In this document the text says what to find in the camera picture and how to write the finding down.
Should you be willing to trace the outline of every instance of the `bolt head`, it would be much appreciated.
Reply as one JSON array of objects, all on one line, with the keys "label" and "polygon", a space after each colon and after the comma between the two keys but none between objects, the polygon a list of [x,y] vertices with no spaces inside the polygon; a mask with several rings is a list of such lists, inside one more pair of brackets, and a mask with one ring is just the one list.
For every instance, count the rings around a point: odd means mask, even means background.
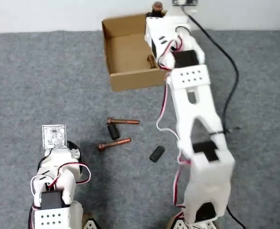
[{"label": "bolt head", "polygon": [[108,117],[108,118],[107,118],[107,124],[111,124],[111,122],[112,122],[112,118],[111,118],[111,117]]},{"label": "bolt head", "polygon": [[163,4],[160,1],[156,1],[153,5],[155,10],[162,10],[163,9]]},{"label": "bolt head", "polygon": [[148,55],[147,61],[150,61],[153,58],[154,58],[153,55]]},{"label": "bolt head", "polygon": [[105,150],[105,148],[102,146],[102,144],[98,145],[98,150],[100,152],[103,152]]}]

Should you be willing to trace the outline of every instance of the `bracket hole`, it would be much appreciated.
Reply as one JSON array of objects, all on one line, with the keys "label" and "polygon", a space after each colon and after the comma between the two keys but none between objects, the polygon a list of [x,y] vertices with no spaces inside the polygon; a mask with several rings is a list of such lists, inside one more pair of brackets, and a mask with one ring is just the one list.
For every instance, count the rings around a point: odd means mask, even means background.
[{"label": "bracket hole", "polygon": [[196,104],[197,103],[197,99],[196,99],[195,92],[189,92],[188,93],[188,99],[189,99],[190,103]]}]

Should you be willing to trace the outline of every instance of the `circuit board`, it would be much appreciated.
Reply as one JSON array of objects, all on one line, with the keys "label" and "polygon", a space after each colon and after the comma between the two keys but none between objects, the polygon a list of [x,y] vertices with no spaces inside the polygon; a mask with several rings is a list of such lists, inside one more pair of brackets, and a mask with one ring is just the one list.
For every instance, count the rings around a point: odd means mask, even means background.
[{"label": "circuit board", "polygon": [[[187,0],[183,6],[197,6],[198,0]],[[172,5],[173,6],[179,6],[179,0],[172,0]]]},{"label": "circuit board", "polygon": [[43,149],[67,148],[65,125],[43,125]]}]

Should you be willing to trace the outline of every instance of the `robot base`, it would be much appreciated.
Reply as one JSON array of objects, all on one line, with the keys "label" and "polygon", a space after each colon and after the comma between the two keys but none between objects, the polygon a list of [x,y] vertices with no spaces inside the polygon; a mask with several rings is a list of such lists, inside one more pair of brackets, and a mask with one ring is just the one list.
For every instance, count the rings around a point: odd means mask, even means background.
[{"label": "robot base", "polygon": [[172,218],[167,229],[220,229],[220,227],[215,222],[205,222],[187,226],[182,219]]},{"label": "robot base", "polygon": [[83,229],[101,229],[92,215],[83,214],[82,220]]}]

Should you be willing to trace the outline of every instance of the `black cable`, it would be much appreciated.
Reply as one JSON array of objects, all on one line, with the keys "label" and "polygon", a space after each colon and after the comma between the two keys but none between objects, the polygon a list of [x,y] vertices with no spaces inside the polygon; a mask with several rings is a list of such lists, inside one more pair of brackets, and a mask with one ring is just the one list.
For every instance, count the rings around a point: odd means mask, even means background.
[{"label": "black cable", "polygon": [[[235,63],[235,61],[232,59],[232,57],[210,36],[210,34],[189,14],[187,14],[184,10],[184,6],[182,6],[182,10],[183,12],[185,13],[185,15],[188,16],[188,18],[195,24],[197,25],[200,30],[206,35],[206,37],[229,59],[229,61],[231,62],[232,66],[234,67],[235,69],[235,72],[236,72],[236,79],[235,79],[235,83],[231,89],[231,92],[229,93],[229,96],[228,98],[226,99],[226,102],[225,102],[225,106],[224,106],[224,109],[223,109],[223,113],[222,113],[222,124],[223,124],[223,129],[224,129],[224,133],[226,134],[227,133],[227,126],[226,126],[226,114],[227,114],[227,109],[228,109],[228,106],[229,106],[229,103],[232,99],[232,96],[234,95],[236,89],[237,89],[237,86],[239,84],[239,79],[240,79],[240,74],[239,74],[239,70],[237,68],[237,65]],[[243,223],[238,220],[231,212],[231,210],[229,209],[229,206],[227,205],[226,207],[229,215],[231,216],[231,218],[237,222],[243,229],[246,229],[246,227],[243,225]]]},{"label": "black cable", "polygon": [[28,229],[32,229],[32,228],[31,228],[31,224],[32,224],[32,212],[33,212],[33,208],[31,207],[30,212],[29,212]]},{"label": "black cable", "polygon": [[243,229],[246,229],[246,227],[244,226],[244,224],[243,224],[240,220],[238,220],[238,219],[232,214],[232,212],[231,212],[231,210],[229,209],[229,206],[228,206],[228,205],[227,205],[226,209],[227,209],[229,215],[231,216],[231,218],[233,218],[234,221],[237,222]]},{"label": "black cable", "polygon": [[39,163],[38,163],[37,172],[38,172],[38,170],[40,169],[42,162],[43,162],[45,159],[47,159],[47,158],[51,155],[52,150],[53,150],[53,148],[50,149],[50,152],[49,152],[49,154],[48,154],[47,156],[44,156],[43,158],[41,158],[41,160],[40,160]]},{"label": "black cable", "polygon": [[177,26],[176,29],[175,29],[175,32],[177,32],[177,30],[178,30],[179,28],[184,28],[184,29],[186,29],[186,30],[189,32],[190,36],[192,36],[192,35],[191,35],[191,31],[190,31],[187,27],[182,26],[182,25]]}]

